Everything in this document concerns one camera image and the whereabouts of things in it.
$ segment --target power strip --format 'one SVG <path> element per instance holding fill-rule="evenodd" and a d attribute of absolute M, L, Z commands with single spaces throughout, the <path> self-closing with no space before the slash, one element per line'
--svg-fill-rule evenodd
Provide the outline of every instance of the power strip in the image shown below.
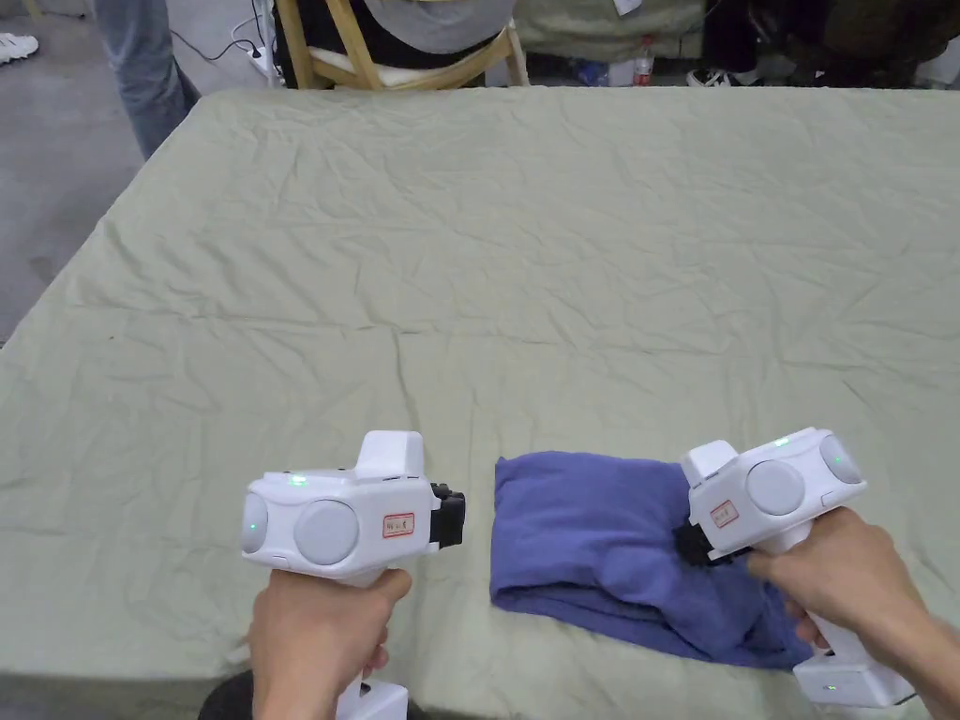
<path fill-rule="evenodd" d="M 247 57 L 250 58 L 250 62 L 253 63 L 253 66 L 260 71 L 260 73 L 267 78 L 272 78 L 275 75 L 275 70 L 270 65 L 267 64 L 267 49 L 263 46 L 256 49 L 258 58 L 253 56 L 253 50 L 247 51 Z"/>

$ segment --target hand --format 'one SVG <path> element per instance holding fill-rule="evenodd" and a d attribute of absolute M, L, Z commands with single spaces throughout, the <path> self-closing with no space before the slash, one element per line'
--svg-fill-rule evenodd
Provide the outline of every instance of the hand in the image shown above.
<path fill-rule="evenodd" d="M 801 620 L 797 635 L 822 648 L 806 612 L 853 630 L 881 662 L 893 626 L 928 619 L 890 536 L 847 508 L 817 518 L 810 536 L 782 555 L 754 551 L 748 567 L 790 596 L 787 609 Z"/>
<path fill-rule="evenodd" d="M 357 675 L 387 664 L 387 622 L 410 586 L 403 570 L 369 588 L 274 570 L 249 633 L 257 720 L 332 717 Z"/>

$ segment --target concrete floor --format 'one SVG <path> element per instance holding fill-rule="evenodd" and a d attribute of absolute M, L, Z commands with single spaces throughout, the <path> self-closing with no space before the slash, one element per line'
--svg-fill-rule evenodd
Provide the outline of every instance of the concrete floor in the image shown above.
<path fill-rule="evenodd" d="M 253 14 L 245 0 L 168 5 L 171 26 L 209 56 L 227 45 L 230 28 Z M 143 160 L 91 18 L 48 16 L 37 24 L 0 17 L 0 32 L 40 41 L 32 58 L 0 66 L 2 346 Z M 238 36 L 255 33 L 251 24 Z M 240 49 L 210 64 L 174 42 L 181 67 L 201 92 L 265 84 Z"/>

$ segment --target plastic bottle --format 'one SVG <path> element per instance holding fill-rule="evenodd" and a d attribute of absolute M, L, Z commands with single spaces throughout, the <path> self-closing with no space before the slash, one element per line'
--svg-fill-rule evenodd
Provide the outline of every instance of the plastic bottle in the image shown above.
<path fill-rule="evenodd" d="M 640 55 L 634 60 L 634 85 L 646 87 L 650 84 L 654 75 L 654 39 L 648 35 L 643 36 L 640 45 Z"/>

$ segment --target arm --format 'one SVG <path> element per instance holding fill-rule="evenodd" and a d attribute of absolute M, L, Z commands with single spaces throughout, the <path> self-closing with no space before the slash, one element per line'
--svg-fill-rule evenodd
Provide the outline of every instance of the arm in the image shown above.
<path fill-rule="evenodd" d="M 806 611 L 848 628 L 867 651 L 908 680 L 937 720 L 960 720 L 960 640 L 933 618 L 882 529 L 840 508 L 776 557 L 755 551 L 750 569 L 791 598 L 797 635 L 827 647 Z"/>
<path fill-rule="evenodd" d="M 924 611 L 879 622 L 870 632 L 872 643 L 917 689 L 935 720 L 960 718 L 960 641 L 949 625 Z"/>
<path fill-rule="evenodd" d="M 333 720 L 354 678 L 387 664 L 387 622 L 410 584 L 402 570 L 369 588 L 274 570 L 253 604 L 253 717 Z"/>

